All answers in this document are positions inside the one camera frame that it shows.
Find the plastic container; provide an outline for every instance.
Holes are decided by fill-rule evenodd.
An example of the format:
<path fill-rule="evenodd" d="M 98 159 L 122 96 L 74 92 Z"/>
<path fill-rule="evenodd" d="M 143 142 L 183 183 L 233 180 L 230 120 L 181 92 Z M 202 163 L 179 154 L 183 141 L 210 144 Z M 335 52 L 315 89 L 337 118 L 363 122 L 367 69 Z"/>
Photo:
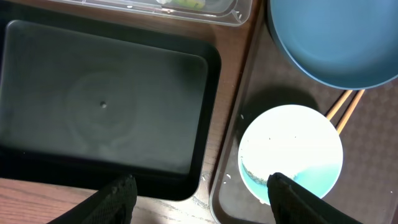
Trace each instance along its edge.
<path fill-rule="evenodd" d="M 161 4 L 156 0 L 52 0 L 103 9 L 111 9 L 188 21 L 207 22 L 224 26 L 240 26 L 247 21 L 252 0 L 188 0 L 204 1 L 202 8 L 189 7 L 185 0 Z"/>

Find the blue bowl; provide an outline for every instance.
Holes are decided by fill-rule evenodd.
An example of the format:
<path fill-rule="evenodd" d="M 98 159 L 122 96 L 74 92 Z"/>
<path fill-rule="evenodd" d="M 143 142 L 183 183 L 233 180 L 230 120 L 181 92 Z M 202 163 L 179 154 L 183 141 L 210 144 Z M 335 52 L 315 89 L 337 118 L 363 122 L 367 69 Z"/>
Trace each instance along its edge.
<path fill-rule="evenodd" d="M 272 38 L 301 71 L 360 90 L 398 76 L 398 1 L 269 0 Z"/>

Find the table surface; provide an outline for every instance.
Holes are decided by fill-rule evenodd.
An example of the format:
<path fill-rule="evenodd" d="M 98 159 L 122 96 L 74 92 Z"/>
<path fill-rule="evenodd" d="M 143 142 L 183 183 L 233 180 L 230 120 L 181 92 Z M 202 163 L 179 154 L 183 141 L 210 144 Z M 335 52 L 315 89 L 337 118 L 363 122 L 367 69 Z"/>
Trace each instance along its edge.
<path fill-rule="evenodd" d="M 254 22 L 260 10 L 260 1 L 254 1 L 249 20 L 240 27 L 143 16 L 44 0 L 12 1 L 93 19 L 106 18 L 109 22 L 127 26 L 186 35 L 209 41 L 216 46 L 223 66 L 199 188 L 194 196 L 182 202 L 139 197 L 132 219 L 132 223 L 135 224 L 214 223 L 208 203 L 210 182 L 246 61 Z M 93 193 L 94 190 L 0 179 L 0 223 L 47 223 Z"/>

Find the chopsticks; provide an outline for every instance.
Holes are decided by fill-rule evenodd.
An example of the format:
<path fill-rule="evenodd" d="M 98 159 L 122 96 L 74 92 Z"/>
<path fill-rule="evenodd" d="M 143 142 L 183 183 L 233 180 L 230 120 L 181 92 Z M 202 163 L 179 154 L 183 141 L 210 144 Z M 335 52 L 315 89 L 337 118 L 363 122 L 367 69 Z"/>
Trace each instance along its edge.
<path fill-rule="evenodd" d="M 332 117 L 336 114 L 336 112 L 340 109 L 340 107 L 343 105 L 343 103 L 347 100 L 349 95 L 352 93 L 352 90 L 346 90 L 343 94 L 343 96 L 340 97 L 340 99 L 337 101 L 337 103 L 330 109 L 329 113 L 326 115 L 326 118 L 329 120 L 332 119 Z M 346 113 L 343 115 L 342 119 L 340 122 L 337 124 L 337 133 L 340 134 L 341 131 L 343 130 L 344 126 L 346 125 L 347 121 L 349 120 L 349 117 L 353 114 L 353 111 L 358 104 L 359 100 L 361 99 L 363 93 L 365 90 L 359 90 L 358 93 L 355 95 L 353 102 L 349 105 Z"/>

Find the black tray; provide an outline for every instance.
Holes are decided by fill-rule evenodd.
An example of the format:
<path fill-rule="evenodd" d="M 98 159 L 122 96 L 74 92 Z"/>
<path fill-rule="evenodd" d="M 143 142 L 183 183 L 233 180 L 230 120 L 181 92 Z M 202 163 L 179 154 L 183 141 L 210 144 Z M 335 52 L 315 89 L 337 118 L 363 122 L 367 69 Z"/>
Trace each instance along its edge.
<path fill-rule="evenodd" d="M 259 15 L 211 189 L 210 210 L 219 223 L 275 223 L 271 206 L 253 196 L 239 174 L 239 143 L 247 127 L 280 105 L 303 105 L 327 114 L 344 93 L 292 66 L 271 39 L 264 13 Z M 361 223 L 397 223 L 397 94 L 396 79 L 366 90 L 340 134 L 343 167 L 323 200 Z M 353 97 L 334 115 L 334 125 Z"/>
<path fill-rule="evenodd" d="M 221 69 L 206 42 L 0 2 L 0 176 L 197 189 Z"/>

